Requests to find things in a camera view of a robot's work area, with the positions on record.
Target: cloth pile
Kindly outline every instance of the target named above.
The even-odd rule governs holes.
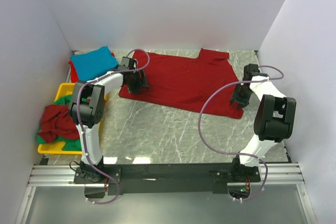
[[[93,80],[118,65],[108,47],[102,47],[87,54],[74,55],[68,63],[71,69],[71,82]]]
[[[36,133],[39,144],[64,141],[62,151],[81,151],[79,133],[72,118],[68,115],[70,100],[71,94],[46,106],[40,120],[41,129]]]

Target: black mounting bar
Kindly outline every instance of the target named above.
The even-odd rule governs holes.
[[[260,73],[257,64],[249,64],[244,66],[244,77],[243,81],[251,81],[254,76],[265,76],[265,73]],[[236,88],[231,96],[230,104],[234,102],[238,103],[238,108],[245,108],[249,104],[249,100],[253,91],[250,89],[250,83],[244,83],[243,85],[236,85]]]
[[[261,141],[274,140],[279,143],[289,138],[293,131],[295,109],[294,98],[264,94],[254,121],[254,133]],[[275,111],[282,117],[274,117]]]
[[[253,167],[252,173],[236,171],[236,158],[233,163],[206,164],[125,164],[103,165],[101,168],[118,181],[121,194],[136,193],[173,193],[191,191],[212,191],[215,194],[227,194],[227,183],[245,183],[250,177],[251,182],[260,182],[258,167]],[[75,184],[104,184],[100,181],[88,179],[82,175],[81,167],[76,170],[73,181]],[[108,181],[108,195],[115,195],[117,186]],[[86,197],[97,198],[105,195],[104,188],[88,188]]]

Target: metal frame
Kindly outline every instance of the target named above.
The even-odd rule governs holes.
[[[298,164],[267,164],[268,177],[266,185],[303,185],[305,181]],[[265,175],[264,165],[260,166],[261,176]],[[68,165],[34,165],[28,181],[28,187],[38,186],[90,186],[101,187],[103,184],[74,184],[75,172]],[[243,183],[228,183],[228,185],[243,185]]]
[[[33,201],[34,194],[35,194],[35,190],[36,190],[35,186],[27,187],[26,192],[25,192],[25,196],[23,197],[23,200],[22,200],[22,203],[21,203],[19,213],[16,217],[16,221],[15,221],[16,224],[26,223],[28,213],[29,213],[29,210],[30,210],[30,206],[31,206],[31,203]]]
[[[304,214],[306,215],[308,224],[318,223],[315,213],[314,213],[313,206],[311,204],[311,201],[310,201],[310,198],[307,192],[306,185],[296,185],[296,186],[298,188],[300,200],[301,200],[302,207],[305,212]]]
[[[71,68],[69,67],[67,77],[65,78],[65,82],[70,82],[70,76],[71,76]]]

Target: green cloth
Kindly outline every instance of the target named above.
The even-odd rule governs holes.
[[[66,95],[65,97],[61,97],[57,101],[54,102],[55,105],[69,105],[71,100],[71,94]],[[46,144],[42,137],[36,135],[36,140],[38,144]],[[64,141],[65,145],[62,148],[62,151],[72,151],[78,152],[81,151],[80,139],[67,139],[61,136],[58,136],[53,142]]]

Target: red cloth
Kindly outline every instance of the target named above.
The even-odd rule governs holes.
[[[141,94],[129,94],[127,86],[123,86],[120,97],[200,112],[205,101],[217,89],[238,81],[227,61],[227,52],[201,49],[196,59],[149,54],[151,62],[145,68],[145,74],[150,89],[142,89]],[[133,58],[138,60],[138,67],[147,62],[147,56],[142,51],[136,51]],[[234,88],[230,86],[215,96],[205,113],[240,119],[243,110],[237,109],[237,103],[230,106]]]
[[[41,131],[37,135],[50,144],[57,136],[78,139],[79,134],[72,118],[68,115],[68,105],[49,105],[40,120]]]
[[[71,79],[71,82],[74,83],[74,82],[79,81],[76,69],[74,67],[74,64],[72,63],[71,60],[69,60],[68,63],[70,65],[70,79]]]

